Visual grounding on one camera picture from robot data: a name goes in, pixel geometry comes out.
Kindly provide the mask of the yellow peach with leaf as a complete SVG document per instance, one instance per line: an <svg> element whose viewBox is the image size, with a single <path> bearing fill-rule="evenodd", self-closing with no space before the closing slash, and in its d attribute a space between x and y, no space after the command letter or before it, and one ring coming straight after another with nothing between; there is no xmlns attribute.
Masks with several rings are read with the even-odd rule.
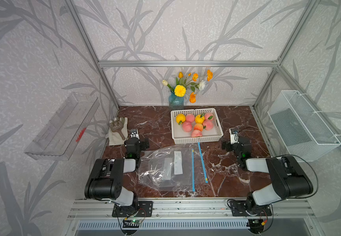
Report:
<svg viewBox="0 0 341 236"><path fill-rule="evenodd" d="M200 115L197 115L195 117L195 122L196 124L203 124L203 122L205 121L205 114L200 114Z"/></svg>

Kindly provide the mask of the white perforated plastic basket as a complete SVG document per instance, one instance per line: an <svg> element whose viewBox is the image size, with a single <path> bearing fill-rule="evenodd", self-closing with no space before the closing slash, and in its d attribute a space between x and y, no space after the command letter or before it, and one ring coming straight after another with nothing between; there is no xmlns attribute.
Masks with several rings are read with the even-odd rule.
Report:
<svg viewBox="0 0 341 236"><path fill-rule="evenodd" d="M214 108L174 110L170 112L175 144L217 142L223 130Z"/></svg>

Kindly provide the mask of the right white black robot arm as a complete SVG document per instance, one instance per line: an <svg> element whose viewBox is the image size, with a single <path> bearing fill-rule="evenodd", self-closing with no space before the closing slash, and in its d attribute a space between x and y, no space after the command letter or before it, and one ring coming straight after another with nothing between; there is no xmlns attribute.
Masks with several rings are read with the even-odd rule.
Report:
<svg viewBox="0 0 341 236"><path fill-rule="evenodd" d="M249 139L238 138L236 143L222 142L222 149L232 151L239 167L244 171L269 174L271 184L249 193L245 207L247 211L267 207L288 198L305 198L314 192L314 186L297 162L295 155L254 158Z"/></svg>

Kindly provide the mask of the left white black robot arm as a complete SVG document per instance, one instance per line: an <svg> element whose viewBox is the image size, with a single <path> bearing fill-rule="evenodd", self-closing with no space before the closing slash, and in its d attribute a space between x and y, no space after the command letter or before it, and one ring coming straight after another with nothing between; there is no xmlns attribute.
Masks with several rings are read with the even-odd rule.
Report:
<svg viewBox="0 0 341 236"><path fill-rule="evenodd" d="M141 152L149 148L147 138L130 138L124 142L126 156L118 159L98 159L84 189L86 199L97 201L112 201L117 207L139 207L138 197L132 191L123 187L125 173L135 172L140 167Z"/></svg>

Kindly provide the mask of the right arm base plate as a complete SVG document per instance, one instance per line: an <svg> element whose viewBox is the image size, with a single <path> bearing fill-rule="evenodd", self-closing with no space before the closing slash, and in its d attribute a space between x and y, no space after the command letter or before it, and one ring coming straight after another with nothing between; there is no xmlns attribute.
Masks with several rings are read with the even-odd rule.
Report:
<svg viewBox="0 0 341 236"><path fill-rule="evenodd" d="M270 205L259 206L252 200L227 200L227 206L232 216L272 216Z"/></svg>

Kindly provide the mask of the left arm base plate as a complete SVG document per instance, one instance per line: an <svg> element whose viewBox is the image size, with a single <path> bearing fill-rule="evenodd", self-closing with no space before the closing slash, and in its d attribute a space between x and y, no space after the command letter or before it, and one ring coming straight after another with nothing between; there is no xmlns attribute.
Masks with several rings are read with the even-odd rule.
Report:
<svg viewBox="0 0 341 236"><path fill-rule="evenodd" d="M152 201L138 201L133 202L130 206L114 205L112 216L113 217L151 217L153 210Z"/></svg>

